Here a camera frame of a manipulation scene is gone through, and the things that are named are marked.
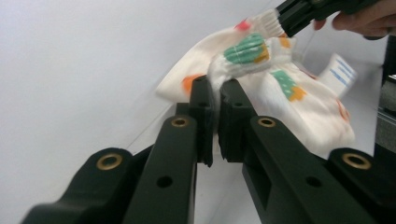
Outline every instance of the white surface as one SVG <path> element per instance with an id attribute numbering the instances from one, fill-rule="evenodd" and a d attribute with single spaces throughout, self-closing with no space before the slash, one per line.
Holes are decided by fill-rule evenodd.
<path id="1" fill-rule="evenodd" d="M 172 64 L 204 36 L 278 4 L 0 1 L 0 223 L 18 223 L 34 204 L 56 201 L 92 153 L 148 146 L 169 106 L 153 89 Z M 298 37 L 311 71 L 337 52 L 361 75 L 343 101 L 357 148 L 372 148 L 384 41 L 330 26 Z M 216 157 L 198 172 L 196 223 L 260 222 L 240 164 Z"/>

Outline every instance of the green cactus print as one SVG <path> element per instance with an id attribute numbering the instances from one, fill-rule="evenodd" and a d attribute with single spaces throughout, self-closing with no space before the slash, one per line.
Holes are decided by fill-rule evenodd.
<path id="1" fill-rule="evenodd" d="M 272 72 L 271 75 L 273 75 L 273 77 L 279 83 L 280 89 L 282 89 L 283 93 L 289 101 L 292 102 L 295 100 L 303 100 L 306 92 L 298 87 L 293 79 L 291 79 L 291 77 L 289 77 L 289 75 L 285 71 L 278 70 Z"/>
<path id="2" fill-rule="evenodd" d="M 268 60 L 269 54 L 264 38 L 260 34 L 251 34 L 236 46 L 224 51 L 224 57 L 230 63 L 259 63 Z"/>

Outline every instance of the brass insert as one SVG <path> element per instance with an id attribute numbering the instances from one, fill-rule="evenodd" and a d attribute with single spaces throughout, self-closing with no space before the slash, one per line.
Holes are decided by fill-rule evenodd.
<path id="1" fill-rule="evenodd" d="M 343 161 L 356 169 L 368 170 L 372 164 L 363 156 L 355 153 L 346 153 L 343 155 Z"/>
<path id="2" fill-rule="evenodd" d="M 259 119 L 259 124 L 266 128 L 273 128 L 276 125 L 276 123 L 271 119 Z"/>
<path id="3" fill-rule="evenodd" d="M 108 153 L 99 159 L 99 161 L 96 163 L 96 167 L 103 171 L 112 170 L 119 166 L 121 162 L 122 156 L 116 153 Z"/>
<path id="4" fill-rule="evenodd" d="M 189 124 L 189 121 L 187 119 L 178 118 L 178 119 L 172 120 L 172 125 L 174 127 L 183 128 L 183 127 L 186 127 L 188 124 Z"/>

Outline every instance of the white table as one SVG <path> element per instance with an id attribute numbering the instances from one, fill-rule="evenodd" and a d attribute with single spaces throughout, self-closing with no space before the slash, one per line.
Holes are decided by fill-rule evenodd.
<path id="1" fill-rule="evenodd" d="M 153 95 L 194 43 L 280 1 L 0 2 L 0 223 L 54 202 L 74 173 L 106 147 L 153 143 L 169 104 Z M 343 99 L 356 148 L 374 145 L 385 42 L 334 32 L 298 34 L 304 65 L 324 69 L 333 52 L 360 76 Z M 215 156 L 198 166 L 195 223 L 260 223 L 240 164 Z"/>

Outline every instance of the human hand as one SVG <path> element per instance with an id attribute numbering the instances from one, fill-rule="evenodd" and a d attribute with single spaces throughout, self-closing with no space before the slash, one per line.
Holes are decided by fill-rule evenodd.
<path id="1" fill-rule="evenodd" d="M 320 30 L 326 21 L 314 21 Z M 352 15 L 340 12 L 332 21 L 335 30 L 348 30 L 364 36 L 396 35 L 396 0 L 379 0 Z"/>

